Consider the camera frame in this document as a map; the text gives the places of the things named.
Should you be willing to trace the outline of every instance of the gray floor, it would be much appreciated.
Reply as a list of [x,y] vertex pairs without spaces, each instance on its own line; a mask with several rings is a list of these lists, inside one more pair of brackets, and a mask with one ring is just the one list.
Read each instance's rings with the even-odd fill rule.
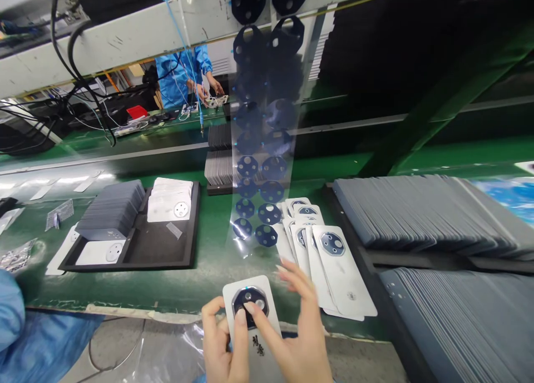
[[[115,370],[98,374],[88,382],[177,382],[190,383],[203,372],[200,325],[170,325],[124,318],[104,322],[91,342],[93,363]],[[339,383],[405,383],[401,362],[390,344],[327,339],[334,378]],[[93,375],[88,347],[61,383],[77,383]]]

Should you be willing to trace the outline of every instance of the metal frame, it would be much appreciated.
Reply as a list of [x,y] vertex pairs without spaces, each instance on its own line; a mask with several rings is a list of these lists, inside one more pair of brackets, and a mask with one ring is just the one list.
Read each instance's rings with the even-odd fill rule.
[[[299,13],[313,12],[341,1],[346,0],[306,0]],[[229,2],[193,0],[191,5],[182,2],[192,45],[232,36],[242,28],[233,17]],[[171,0],[170,7],[182,24],[179,0]],[[257,25],[270,23],[269,9],[265,7]],[[182,43],[175,30],[164,3],[104,23],[85,31],[78,39],[74,48],[76,66],[85,76],[177,51]],[[58,45],[66,56],[68,37],[59,39]],[[20,96],[71,80],[51,43],[0,60],[0,70],[0,98]]]

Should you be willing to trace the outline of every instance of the stack of white cards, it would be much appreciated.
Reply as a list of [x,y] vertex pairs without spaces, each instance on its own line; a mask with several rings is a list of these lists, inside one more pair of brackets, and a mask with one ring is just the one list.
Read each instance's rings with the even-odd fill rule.
[[193,182],[158,177],[149,197],[148,222],[189,220]]
[[307,198],[289,198],[277,206],[283,214],[283,227],[273,226],[278,233],[278,253],[311,278],[324,312],[358,321],[376,316],[377,309],[341,229],[325,226],[320,208]]

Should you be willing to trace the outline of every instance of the metal beam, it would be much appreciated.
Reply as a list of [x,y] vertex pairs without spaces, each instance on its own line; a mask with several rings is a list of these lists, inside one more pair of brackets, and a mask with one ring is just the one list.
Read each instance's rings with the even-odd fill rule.
[[[299,13],[341,1],[347,0],[306,0]],[[241,29],[229,3],[230,0],[193,0],[189,5],[182,1],[192,45],[217,41]],[[181,24],[178,0],[171,0],[170,7]],[[266,6],[256,24],[269,22],[269,7]],[[58,45],[66,56],[68,37],[58,40]],[[75,45],[74,59],[86,76],[180,48],[182,43],[167,6],[161,3],[85,31]],[[51,43],[0,60],[0,70],[0,98],[20,96],[71,79]]]
[[534,49],[534,21],[518,17],[491,25],[477,44],[455,61],[358,173],[359,177],[395,174],[402,164],[462,108],[496,83]]

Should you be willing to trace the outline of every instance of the black tray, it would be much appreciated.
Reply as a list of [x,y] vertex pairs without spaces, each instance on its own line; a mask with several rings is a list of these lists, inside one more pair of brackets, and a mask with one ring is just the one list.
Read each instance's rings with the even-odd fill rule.
[[152,188],[147,189],[133,229],[126,238],[117,263],[76,265],[87,243],[87,239],[80,236],[58,269],[69,272],[116,272],[192,268],[195,261],[196,231],[199,220],[199,182],[193,182],[189,220],[171,222],[182,232],[178,240],[167,228],[169,222],[147,222],[148,200],[151,192]]

